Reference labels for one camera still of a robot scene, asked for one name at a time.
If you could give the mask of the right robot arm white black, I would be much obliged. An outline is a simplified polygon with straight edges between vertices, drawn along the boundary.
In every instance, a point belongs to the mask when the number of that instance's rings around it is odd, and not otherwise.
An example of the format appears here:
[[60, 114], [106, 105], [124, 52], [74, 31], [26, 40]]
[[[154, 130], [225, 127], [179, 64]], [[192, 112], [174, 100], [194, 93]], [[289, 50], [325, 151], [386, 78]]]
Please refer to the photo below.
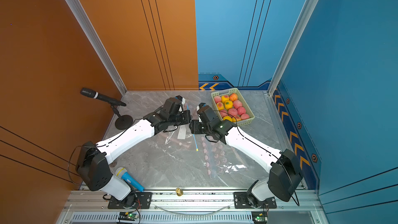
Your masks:
[[243, 152], [268, 173], [268, 178], [256, 180], [247, 190], [249, 205], [254, 208], [270, 204], [278, 198], [291, 199], [300, 205], [296, 189], [304, 178], [295, 153], [269, 147], [245, 133], [236, 122], [220, 120], [216, 111], [201, 103], [197, 107], [198, 120], [190, 122], [192, 134], [203, 134], [209, 142], [222, 142]]

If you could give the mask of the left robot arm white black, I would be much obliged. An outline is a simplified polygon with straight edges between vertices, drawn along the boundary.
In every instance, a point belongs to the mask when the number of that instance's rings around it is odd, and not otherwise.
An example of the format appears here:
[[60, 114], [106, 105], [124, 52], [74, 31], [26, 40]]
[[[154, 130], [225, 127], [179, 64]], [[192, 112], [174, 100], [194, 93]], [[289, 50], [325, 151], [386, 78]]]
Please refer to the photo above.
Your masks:
[[189, 110], [184, 110], [185, 99], [178, 95], [168, 98], [163, 106], [147, 114], [123, 132], [96, 144], [81, 146], [76, 172], [91, 191], [102, 191], [114, 197], [123, 208], [133, 208], [136, 203], [135, 187], [114, 174], [109, 165], [138, 143], [160, 132], [170, 132], [191, 122]]

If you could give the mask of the clear blue-zipper zip bag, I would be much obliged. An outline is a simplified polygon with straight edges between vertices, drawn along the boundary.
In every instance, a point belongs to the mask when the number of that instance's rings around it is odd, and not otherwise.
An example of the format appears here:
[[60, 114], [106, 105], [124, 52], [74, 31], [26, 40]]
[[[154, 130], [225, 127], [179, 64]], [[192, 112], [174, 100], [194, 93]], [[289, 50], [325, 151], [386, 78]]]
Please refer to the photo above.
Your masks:
[[194, 149], [196, 152], [199, 151], [198, 142], [193, 134], [190, 133], [188, 125], [178, 126], [175, 130], [167, 133], [165, 144], [171, 142], [176, 143], [182, 149]]

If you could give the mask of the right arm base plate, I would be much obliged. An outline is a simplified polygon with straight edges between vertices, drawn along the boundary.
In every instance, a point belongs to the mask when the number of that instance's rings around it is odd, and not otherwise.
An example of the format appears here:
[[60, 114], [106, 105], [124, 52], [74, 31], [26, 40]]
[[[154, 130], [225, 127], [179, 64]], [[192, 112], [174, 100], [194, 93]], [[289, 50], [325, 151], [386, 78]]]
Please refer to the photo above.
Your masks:
[[234, 206], [236, 209], [244, 208], [267, 208], [276, 209], [277, 204], [274, 197], [259, 201], [253, 194], [247, 192], [234, 192]]

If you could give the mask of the pink red peach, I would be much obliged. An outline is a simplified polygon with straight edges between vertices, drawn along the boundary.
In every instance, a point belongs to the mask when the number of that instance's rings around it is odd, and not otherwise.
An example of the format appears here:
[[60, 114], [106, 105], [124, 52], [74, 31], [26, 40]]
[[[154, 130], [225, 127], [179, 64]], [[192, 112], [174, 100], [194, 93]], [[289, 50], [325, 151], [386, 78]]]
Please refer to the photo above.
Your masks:
[[219, 114], [220, 114], [221, 118], [224, 118], [224, 117], [228, 116], [228, 111], [227, 110], [220, 110]]

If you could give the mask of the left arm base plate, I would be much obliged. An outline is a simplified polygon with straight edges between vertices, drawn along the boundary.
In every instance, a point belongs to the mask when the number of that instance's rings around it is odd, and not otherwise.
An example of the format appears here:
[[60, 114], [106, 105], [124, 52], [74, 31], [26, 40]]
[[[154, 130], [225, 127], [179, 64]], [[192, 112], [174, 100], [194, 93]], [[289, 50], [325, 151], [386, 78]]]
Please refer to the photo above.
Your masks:
[[151, 192], [131, 192], [123, 200], [111, 196], [108, 209], [149, 209], [152, 200]]

